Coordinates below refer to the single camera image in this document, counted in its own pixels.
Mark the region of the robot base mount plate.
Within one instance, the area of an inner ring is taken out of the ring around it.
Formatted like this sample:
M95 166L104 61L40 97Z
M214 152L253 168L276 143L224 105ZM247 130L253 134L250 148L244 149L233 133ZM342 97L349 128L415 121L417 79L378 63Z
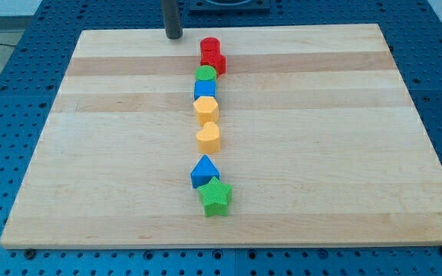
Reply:
M190 12L268 11L271 0L189 0Z

